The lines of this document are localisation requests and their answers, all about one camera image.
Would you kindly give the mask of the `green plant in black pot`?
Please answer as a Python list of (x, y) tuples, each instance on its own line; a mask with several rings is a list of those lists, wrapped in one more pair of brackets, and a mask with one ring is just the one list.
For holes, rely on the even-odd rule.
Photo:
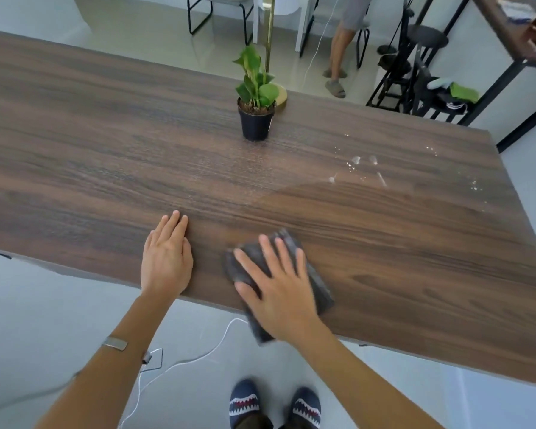
[(262, 59), (253, 46), (246, 46), (234, 63), (243, 69), (242, 82), (236, 86), (237, 107), (242, 133), (253, 142), (267, 139), (279, 97), (274, 76), (262, 68)]

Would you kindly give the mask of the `spilled water drops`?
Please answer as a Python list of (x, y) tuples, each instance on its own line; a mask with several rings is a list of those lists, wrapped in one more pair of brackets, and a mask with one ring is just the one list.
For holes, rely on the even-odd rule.
[(478, 191), (481, 170), (453, 156), (437, 138), (345, 132), (333, 140), (325, 147), (325, 170), (318, 173), (329, 184), (351, 182), (410, 193)]

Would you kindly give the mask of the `white papers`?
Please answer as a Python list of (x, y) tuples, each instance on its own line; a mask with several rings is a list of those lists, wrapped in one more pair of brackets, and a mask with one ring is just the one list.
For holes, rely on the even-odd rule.
[(509, 0), (496, 0), (497, 6), (508, 21), (517, 24), (530, 23), (536, 18), (536, 10), (527, 3), (519, 3)]

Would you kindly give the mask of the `person's left shark-print shoe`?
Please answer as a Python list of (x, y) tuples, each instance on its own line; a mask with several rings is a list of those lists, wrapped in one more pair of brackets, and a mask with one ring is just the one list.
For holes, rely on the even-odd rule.
[(261, 412), (259, 391), (252, 379), (243, 379), (234, 386), (229, 401), (230, 428), (236, 429), (245, 418)]

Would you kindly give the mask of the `black chair with clothes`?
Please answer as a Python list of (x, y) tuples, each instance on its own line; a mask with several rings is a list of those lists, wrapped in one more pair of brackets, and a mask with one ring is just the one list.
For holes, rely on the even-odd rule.
[(457, 117), (468, 115), (474, 108), (472, 103), (461, 100), (454, 100), (449, 93), (449, 89), (428, 90), (426, 85), (434, 77), (429, 69), (420, 66), (418, 79), (413, 86), (413, 106), (410, 111), (411, 115), (425, 117), (431, 114), (432, 120), (437, 119), (440, 115), (446, 115), (446, 122), (451, 123)]

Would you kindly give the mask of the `wooden desk with black frame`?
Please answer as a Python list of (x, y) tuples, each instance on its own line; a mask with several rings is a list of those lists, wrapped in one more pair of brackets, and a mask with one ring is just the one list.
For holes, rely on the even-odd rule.
[[(455, 18), (462, 13), (464, 6), (470, 0), (464, 0), (461, 8), (456, 11)], [(531, 48), (531, 38), (536, 38), (536, 31), (531, 26), (514, 25), (507, 20), (502, 13), (497, 0), (472, 0), (484, 17), (488, 25), (494, 31), (502, 47), (512, 59), (510, 66), (498, 77), (498, 79), (482, 95), (474, 105), (472, 111), (460, 120), (459, 125), (469, 126), (493, 100), (522, 72), (524, 68), (536, 68), (536, 51)], [(536, 7), (536, 0), (513, 0), (528, 2)]]

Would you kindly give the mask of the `person's left forearm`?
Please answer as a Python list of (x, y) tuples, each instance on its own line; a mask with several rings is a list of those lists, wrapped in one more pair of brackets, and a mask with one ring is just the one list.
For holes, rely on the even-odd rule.
[(176, 297), (142, 292), (110, 333), (127, 344), (101, 346), (34, 429), (117, 429), (142, 359)]

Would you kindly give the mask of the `black round stool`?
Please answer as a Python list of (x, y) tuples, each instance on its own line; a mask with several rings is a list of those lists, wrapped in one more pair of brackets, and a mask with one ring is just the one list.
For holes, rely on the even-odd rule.
[(428, 67), (437, 52), (449, 44), (449, 38), (435, 28), (412, 24), (407, 28), (404, 44), (402, 56), (405, 60), (415, 51), (410, 77), (412, 82), (415, 82), (418, 79), (420, 66)]

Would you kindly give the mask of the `black metal rack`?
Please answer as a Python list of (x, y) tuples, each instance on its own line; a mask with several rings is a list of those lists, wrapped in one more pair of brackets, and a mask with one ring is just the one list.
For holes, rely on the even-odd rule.
[(377, 49), (377, 75), (366, 102), (369, 107), (403, 112), (417, 50), (417, 45), (410, 41), (409, 30), (423, 22), (430, 3), (431, 0), (397, 0), (397, 21), (388, 33), (390, 40), (384, 40)]

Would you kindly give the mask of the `person's right forearm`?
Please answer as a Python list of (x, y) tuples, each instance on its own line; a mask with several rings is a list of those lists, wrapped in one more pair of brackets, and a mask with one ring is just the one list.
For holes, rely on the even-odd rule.
[(288, 342), (362, 429), (444, 429), (352, 353), (318, 319)]

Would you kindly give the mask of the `green cloth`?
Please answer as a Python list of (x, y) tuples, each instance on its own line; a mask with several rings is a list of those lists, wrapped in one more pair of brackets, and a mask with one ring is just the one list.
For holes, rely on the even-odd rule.
[(479, 101), (479, 92), (473, 88), (451, 82), (449, 86), (450, 96), (454, 100), (461, 100), (467, 103), (476, 104)]

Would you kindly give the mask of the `person's shark-print shoe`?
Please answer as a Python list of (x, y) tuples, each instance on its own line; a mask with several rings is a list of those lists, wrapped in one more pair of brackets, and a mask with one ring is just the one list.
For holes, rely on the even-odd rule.
[(229, 401), (230, 428), (236, 429), (245, 418), (261, 412), (259, 391), (252, 379), (243, 379), (234, 386)]
[(321, 411), (317, 393), (308, 387), (300, 387), (292, 398), (286, 423), (293, 429), (321, 429)]

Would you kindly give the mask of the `grey cleaning cloth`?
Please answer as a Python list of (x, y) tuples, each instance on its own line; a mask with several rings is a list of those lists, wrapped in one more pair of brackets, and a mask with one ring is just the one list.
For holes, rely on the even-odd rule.
[[(277, 252), (277, 247), (275, 244), (275, 239), (280, 238), (286, 245), (287, 251), (289, 252), (290, 259), (293, 263), (293, 266), (297, 266), (297, 249), (303, 249), (302, 243), (298, 238), (292, 235), (287, 229), (282, 228), (276, 231), (273, 234), (269, 235), (269, 240), (272, 244), (273, 249)], [(239, 246), (239, 249), (242, 250), (248, 258), (258, 266), (258, 268), (268, 277), (271, 277), (270, 269), (267, 265), (267, 262), (264, 258), (262, 248), (258, 241), (248, 242)], [(244, 267), (236, 260), (234, 254), (234, 248), (227, 249), (224, 255), (223, 266), (228, 278), (233, 282), (244, 282), (250, 288), (252, 288), (257, 296), (261, 299), (262, 292), (258, 287), (258, 284), (253, 280), (253, 278), (246, 272)], [(315, 270), (308, 261), (306, 262), (307, 275), (310, 281), (312, 293), (315, 300), (315, 306), (318, 316), (321, 316), (327, 310), (329, 310), (334, 305), (333, 296), (322, 280), (321, 276)], [(244, 305), (244, 312), (247, 316), (251, 332), (256, 338), (258, 344), (264, 345), (271, 341), (274, 341), (272, 335), (266, 332), (254, 317), (252, 311), (247, 304)]]

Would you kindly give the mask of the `person's right hand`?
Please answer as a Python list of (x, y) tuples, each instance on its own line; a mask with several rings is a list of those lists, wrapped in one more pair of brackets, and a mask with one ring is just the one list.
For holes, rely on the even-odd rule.
[(283, 279), (266, 276), (242, 250), (235, 249), (234, 254), (262, 292), (263, 308), (250, 308), (261, 327), (297, 351), (317, 338), (323, 323), (317, 315), (312, 289), (311, 286), (303, 286), (296, 281), (296, 267), (293, 266), (286, 245), (279, 254), (285, 270)]

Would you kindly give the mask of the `person's right shark-print shoe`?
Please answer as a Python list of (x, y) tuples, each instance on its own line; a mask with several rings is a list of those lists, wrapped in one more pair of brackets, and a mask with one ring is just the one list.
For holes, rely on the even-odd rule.
[(300, 387), (292, 398), (286, 423), (293, 429), (321, 429), (321, 411), (317, 393), (308, 387)]

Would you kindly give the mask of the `person's left hand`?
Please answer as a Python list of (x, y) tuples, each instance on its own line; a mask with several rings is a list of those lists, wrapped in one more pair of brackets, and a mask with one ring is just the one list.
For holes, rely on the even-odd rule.
[(142, 294), (156, 297), (171, 305), (188, 287), (189, 281), (182, 280), (182, 242), (186, 237), (188, 216), (181, 214), (181, 247), (165, 247), (165, 224), (168, 215), (164, 215), (157, 227), (151, 247), (150, 261), (141, 265)]

